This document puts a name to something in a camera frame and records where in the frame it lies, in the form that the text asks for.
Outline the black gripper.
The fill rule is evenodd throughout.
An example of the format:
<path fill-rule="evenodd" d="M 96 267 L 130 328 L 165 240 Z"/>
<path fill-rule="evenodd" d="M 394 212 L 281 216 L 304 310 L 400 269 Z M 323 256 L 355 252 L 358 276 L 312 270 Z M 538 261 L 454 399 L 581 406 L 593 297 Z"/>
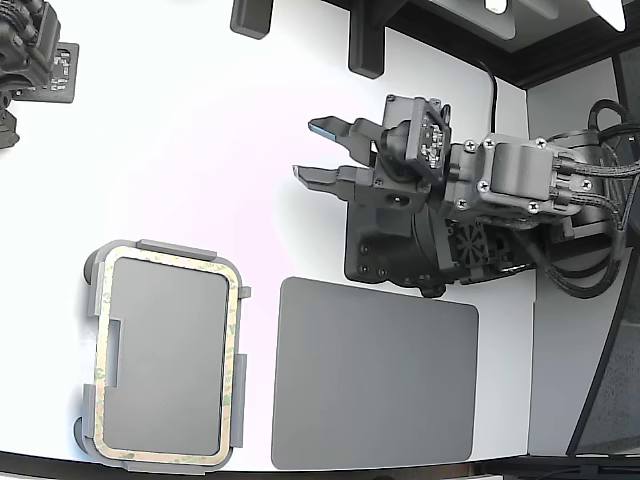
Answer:
<path fill-rule="evenodd" d="M 312 119 L 308 128 L 331 142 L 345 148 L 349 157 L 361 165 L 374 165 L 374 139 L 365 132 L 367 120 L 358 118 L 348 123 L 335 116 Z M 343 201 L 373 208 L 422 209 L 427 194 L 417 189 L 417 183 L 397 182 L 379 166 L 356 168 L 340 166 L 323 169 L 293 166 L 293 174 L 308 190 L 328 193 Z"/>

